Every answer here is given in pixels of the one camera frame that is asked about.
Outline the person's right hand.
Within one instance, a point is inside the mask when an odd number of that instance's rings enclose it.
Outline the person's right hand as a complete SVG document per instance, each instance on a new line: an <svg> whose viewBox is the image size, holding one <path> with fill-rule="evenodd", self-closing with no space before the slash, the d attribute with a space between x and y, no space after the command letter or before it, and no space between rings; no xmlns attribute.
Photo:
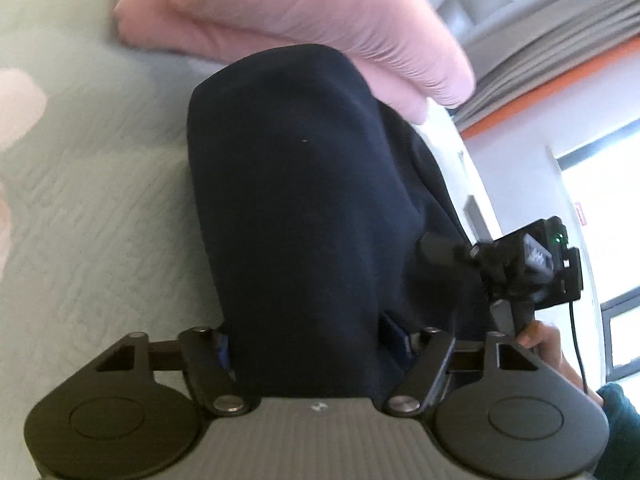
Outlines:
<svg viewBox="0 0 640 480"><path fill-rule="evenodd" d="M554 325L533 321L516 336L516 341L525 349L535 349L545 363L602 408L603 399L587 386L582 375L579 375L565 359L561 347L561 334Z"/></svg>

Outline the teal sleeve forearm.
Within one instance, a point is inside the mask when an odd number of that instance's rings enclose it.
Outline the teal sleeve forearm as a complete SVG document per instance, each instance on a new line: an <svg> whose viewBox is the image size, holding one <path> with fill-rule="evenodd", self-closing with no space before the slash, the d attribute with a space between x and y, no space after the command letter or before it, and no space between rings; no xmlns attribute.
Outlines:
<svg viewBox="0 0 640 480"><path fill-rule="evenodd" d="M609 382L598 390L610 436L594 476L600 480L640 479L640 417L623 388Z"/></svg>

